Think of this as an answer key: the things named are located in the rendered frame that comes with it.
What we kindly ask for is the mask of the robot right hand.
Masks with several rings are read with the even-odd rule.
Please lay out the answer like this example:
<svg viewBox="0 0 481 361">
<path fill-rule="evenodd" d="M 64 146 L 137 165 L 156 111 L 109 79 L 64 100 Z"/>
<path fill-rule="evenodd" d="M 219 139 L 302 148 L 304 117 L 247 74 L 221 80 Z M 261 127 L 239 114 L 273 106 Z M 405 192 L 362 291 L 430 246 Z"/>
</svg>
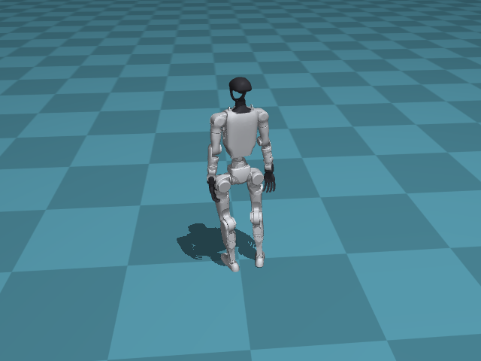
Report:
<svg viewBox="0 0 481 361">
<path fill-rule="evenodd" d="M 266 188 L 267 183 L 268 183 L 268 188 L 267 188 L 267 191 L 266 191 L 266 193 L 267 193 L 268 190 L 269 190 L 269 187 L 270 187 L 270 183 L 271 183 L 271 188 L 270 188 L 270 191 L 269 191 L 269 193 L 270 193 L 272 191 L 273 185 L 274 185 L 273 191 L 275 191 L 275 177 L 274 177 L 274 174 L 272 173 L 272 172 L 274 172 L 274 164 L 272 163 L 272 165 L 271 165 L 271 171 L 265 170 L 265 172 L 266 172 L 264 174 L 265 186 L 264 186 L 264 189 L 262 191 L 263 192 L 265 191 L 265 188 Z"/>
</svg>

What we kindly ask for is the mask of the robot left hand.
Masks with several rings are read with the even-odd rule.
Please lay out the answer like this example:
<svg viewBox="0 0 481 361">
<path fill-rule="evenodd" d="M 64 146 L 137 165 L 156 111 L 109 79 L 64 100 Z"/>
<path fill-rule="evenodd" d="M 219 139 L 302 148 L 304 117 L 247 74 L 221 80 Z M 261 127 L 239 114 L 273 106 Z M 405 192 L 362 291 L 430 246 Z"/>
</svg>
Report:
<svg viewBox="0 0 481 361">
<path fill-rule="evenodd" d="M 216 194 L 215 194 L 215 190 L 217 190 L 214 186 L 214 184 L 216 183 L 216 181 L 214 181 L 214 177 L 209 177 L 208 178 L 208 181 L 207 182 L 209 184 L 209 190 L 210 190 L 210 194 L 212 196 L 212 200 L 214 200 L 215 202 L 220 202 L 221 199 L 218 199 L 216 197 Z"/>
</svg>

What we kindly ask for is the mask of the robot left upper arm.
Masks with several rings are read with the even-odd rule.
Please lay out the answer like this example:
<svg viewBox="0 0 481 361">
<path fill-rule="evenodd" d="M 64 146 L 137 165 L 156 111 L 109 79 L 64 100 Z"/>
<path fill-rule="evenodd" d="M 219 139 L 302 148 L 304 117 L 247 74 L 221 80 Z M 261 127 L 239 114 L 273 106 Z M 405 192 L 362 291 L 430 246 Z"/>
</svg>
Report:
<svg viewBox="0 0 481 361">
<path fill-rule="evenodd" d="M 215 113 L 210 117 L 210 141 L 212 147 L 212 155 L 218 155 L 222 152 L 220 144 L 222 127 L 225 125 L 226 112 Z"/>
</svg>

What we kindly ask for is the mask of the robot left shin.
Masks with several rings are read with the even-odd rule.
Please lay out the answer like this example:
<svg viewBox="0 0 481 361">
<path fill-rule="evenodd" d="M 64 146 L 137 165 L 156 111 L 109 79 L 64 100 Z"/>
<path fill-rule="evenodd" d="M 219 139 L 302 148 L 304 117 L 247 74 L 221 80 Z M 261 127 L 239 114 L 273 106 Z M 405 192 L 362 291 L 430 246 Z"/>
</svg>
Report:
<svg viewBox="0 0 481 361">
<path fill-rule="evenodd" d="M 234 249 L 236 245 L 236 233 L 234 230 L 230 232 L 228 231 L 228 225 L 225 220 L 222 220 L 220 224 L 222 240 L 228 254 L 228 261 L 232 264 L 232 260 L 235 262 Z"/>
</svg>

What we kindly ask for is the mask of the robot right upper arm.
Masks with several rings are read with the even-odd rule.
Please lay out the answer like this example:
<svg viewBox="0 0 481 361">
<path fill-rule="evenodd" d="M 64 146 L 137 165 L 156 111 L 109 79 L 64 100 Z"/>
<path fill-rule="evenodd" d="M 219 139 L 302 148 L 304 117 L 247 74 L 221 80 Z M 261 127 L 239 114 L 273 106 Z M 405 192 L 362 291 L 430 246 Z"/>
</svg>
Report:
<svg viewBox="0 0 481 361">
<path fill-rule="evenodd" d="M 269 126 L 268 126 L 268 113 L 262 108 L 256 108 L 259 115 L 259 134 L 260 136 L 256 139 L 259 146 L 266 146 L 270 143 L 269 141 Z"/>
</svg>

